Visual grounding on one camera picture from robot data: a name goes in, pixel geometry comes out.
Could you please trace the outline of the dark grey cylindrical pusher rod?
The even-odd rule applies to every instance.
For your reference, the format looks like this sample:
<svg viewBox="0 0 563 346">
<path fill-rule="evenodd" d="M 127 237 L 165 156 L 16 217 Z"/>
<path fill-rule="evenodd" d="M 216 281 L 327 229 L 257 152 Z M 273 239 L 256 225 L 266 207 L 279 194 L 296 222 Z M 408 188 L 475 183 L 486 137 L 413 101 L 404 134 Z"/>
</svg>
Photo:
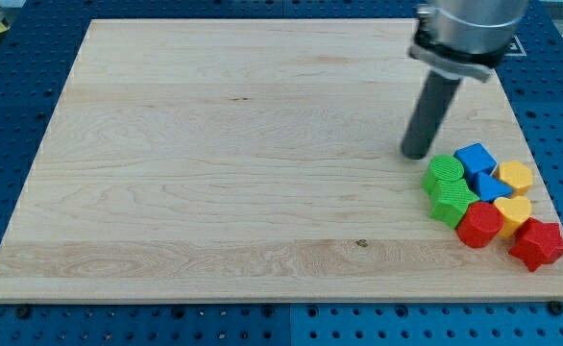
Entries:
<svg viewBox="0 0 563 346">
<path fill-rule="evenodd" d="M 459 85 L 459 79 L 428 73 L 401 143 L 406 158 L 420 160 L 428 154 Z"/>
</svg>

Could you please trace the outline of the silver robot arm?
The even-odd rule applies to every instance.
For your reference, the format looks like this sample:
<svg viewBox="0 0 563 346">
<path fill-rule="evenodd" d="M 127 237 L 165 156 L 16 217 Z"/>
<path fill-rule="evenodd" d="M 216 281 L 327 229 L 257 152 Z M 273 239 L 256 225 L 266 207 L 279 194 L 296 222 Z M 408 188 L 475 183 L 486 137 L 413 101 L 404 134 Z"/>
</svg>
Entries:
<svg viewBox="0 0 563 346">
<path fill-rule="evenodd" d="M 527 6 L 527 0 L 428 0 L 416 7 L 407 55 L 429 71 L 401 143 L 406 158 L 427 155 L 463 79 L 488 81 Z"/>
</svg>

